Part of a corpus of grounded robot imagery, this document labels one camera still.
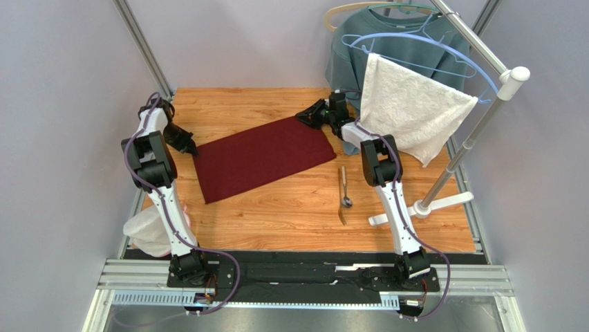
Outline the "dark red cloth napkin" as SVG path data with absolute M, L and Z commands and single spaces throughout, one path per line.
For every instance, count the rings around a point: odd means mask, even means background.
M 206 204 L 222 201 L 336 158 L 326 135 L 295 117 L 205 143 L 194 167 Z

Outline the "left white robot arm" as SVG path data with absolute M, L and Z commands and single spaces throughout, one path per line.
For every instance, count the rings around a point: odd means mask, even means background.
M 175 282 L 205 286 L 212 272 L 205 266 L 180 204 L 176 179 L 178 171 L 168 144 L 196 155 L 192 134 L 173 123 L 175 109 L 159 92 L 152 93 L 138 112 L 135 133 L 121 141 L 124 163 L 135 186 L 148 194 L 164 225 L 170 245 L 169 285 Z

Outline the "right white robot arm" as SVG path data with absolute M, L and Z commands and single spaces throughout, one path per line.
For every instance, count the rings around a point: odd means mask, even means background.
M 324 125 L 344 142 L 360 150 L 365 181 L 375 189 L 385 210 L 393 238 L 394 280 L 400 287 L 421 284 L 431 271 L 424 244 L 416 236 L 402 188 L 403 167 L 392 135 L 373 133 L 350 116 L 346 94 L 332 92 L 328 99 L 320 99 L 296 114 L 296 119 L 313 129 Z

